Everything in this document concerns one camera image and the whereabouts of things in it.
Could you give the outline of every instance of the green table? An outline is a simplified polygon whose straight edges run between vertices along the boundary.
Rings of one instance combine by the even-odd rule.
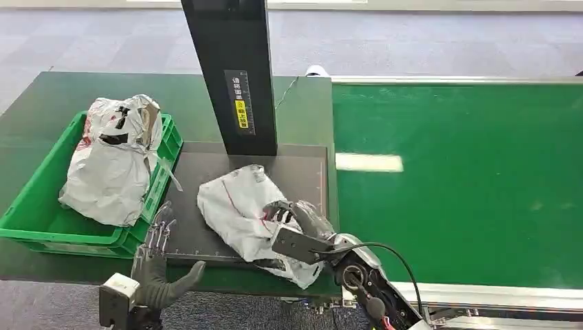
[[[294,77],[273,79],[279,100]],[[173,116],[185,141],[220,142],[204,79],[191,75],[84,74],[43,72],[0,119],[0,210],[8,208],[53,143],[79,111],[100,96],[155,98]],[[327,146],[330,220],[338,227],[336,168],[329,80],[300,78],[277,109],[278,141]],[[0,279],[101,284],[114,272],[129,274],[131,261],[31,252],[0,241]],[[173,267],[169,278],[188,269]],[[337,296],[340,289],[325,274],[308,290],[259,269],[208,267],[200,290],[277,296]]]
[[[274,79],[276,99],[290,81]],[[0,120],[0,146],[9,155],[0,164],[11,173],[0,208],[14,198],[73,113],[96,96],[135,93],[157,98],[186,140],[220,139],[200,77],[44,73]],[[333,142],[326,139],[331,104]],[[321,121],[316,127],[310,119]],[[501,299],[507,305],[511,296],[522,305],[531,299],[533,305],[583,309],[583,80],[333,77],[331,85],[323,78],[301,78],[277,120],[282,142],[327,145],[329,160],[334,144],[340,153],[402,158],[402,173],[338,171],[340,219],[343,232],[397,248],[417,280],[427,283],[422,297],[423,290],[461,292],[453,300],[463,305],[472,292],[505,292]],[[337,225],[336,214],[331,210]],[[0,256],[0,278],[99,283],[129,268],[127,261],[36,254],[7,241],[0,248],[11,254]],[[392,281],[409,281],[390,254],[377,254]],[[324,275],[300,292],[260,271],[209,269],[201,289],[338,295],[329,279]],[[576,301],[549,302],[567,294]]]

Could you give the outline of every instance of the green plastic crate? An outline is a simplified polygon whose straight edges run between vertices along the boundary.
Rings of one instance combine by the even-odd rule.
[[[131,259],[144,242],[153,217],[162,202],[169,180],[168,173],[156,166],[150,178],[150,190],[144,199],[142,216],[133,227],[102,225],[58,202],[58,194],[67,179],[67,169],[85,125],[86,112],[78,113],[34,172],[20,194],[0,219],[0,237],[9,238],[31,250],[84,256]],[[162,115],[160,158],[174,166],[182,138],[172,117]]]

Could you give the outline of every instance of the robotic arm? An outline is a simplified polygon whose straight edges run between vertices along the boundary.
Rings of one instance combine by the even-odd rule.
[[[273,251],[308,264],[324,261],[332,268],[335,283],[356,296],[376,329],[431,329],[391,285],[380,260],[367,246],[382,246],[404,262],[392,248],[379,243],[362,243],[351,234],[334,233],[330,223],[302,201],[277,201],[267,205],[264,212],[266,219],[281,223],[272,239]],[[286,221],[281,221],[283,217],[295,218],[303,232],[285,225]],[[405,262],[404,265],[412,276],[409,266]],[[419,290],[414,279],[413,282],[421,311]]]

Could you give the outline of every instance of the crumpled plastic bag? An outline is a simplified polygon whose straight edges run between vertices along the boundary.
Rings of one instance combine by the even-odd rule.
[[[197,195],[205,222],[248,263],[306,289],[320,274],[323,263],[308,265],[275,253],[271,239],[278,222],[263,221],[263,207],[285,199],[262,166],[249,165],[200,185]],[[287,226],[301,231],[295,219]]]
[[[161,139],[160,106],[150,97],[96,99],[58,200],[100,223],[133,226],[142,214]]]

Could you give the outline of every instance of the gray carpet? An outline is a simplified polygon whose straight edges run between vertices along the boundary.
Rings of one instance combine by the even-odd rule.
[[[572,76],[583,70],[580,14],[270,12],[276,75]],[[41,71],[199,73],[179,10],[0,10],[0,113]],[[0,330],[100,329],[86,285],[0,281]],[[340,329],[363,329],[339,310]],[[189,294],[168,329],[333,329],[275,298]]]

